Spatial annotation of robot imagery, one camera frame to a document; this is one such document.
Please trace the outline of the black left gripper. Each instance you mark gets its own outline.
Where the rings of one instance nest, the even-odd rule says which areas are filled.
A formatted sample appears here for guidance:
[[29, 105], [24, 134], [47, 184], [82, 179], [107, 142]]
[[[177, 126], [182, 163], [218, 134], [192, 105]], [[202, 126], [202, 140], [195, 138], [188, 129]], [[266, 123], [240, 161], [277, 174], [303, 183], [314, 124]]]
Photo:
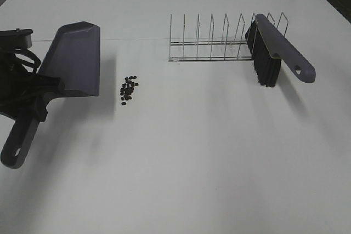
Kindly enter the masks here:
[[49, 95], [62, 94], [62, 79], [34, 74], [23, 80], [10, 80], [9, 88], [1, 85], [1, 114], [13, 120], [28, 114], [39, 122], [47, 118]]

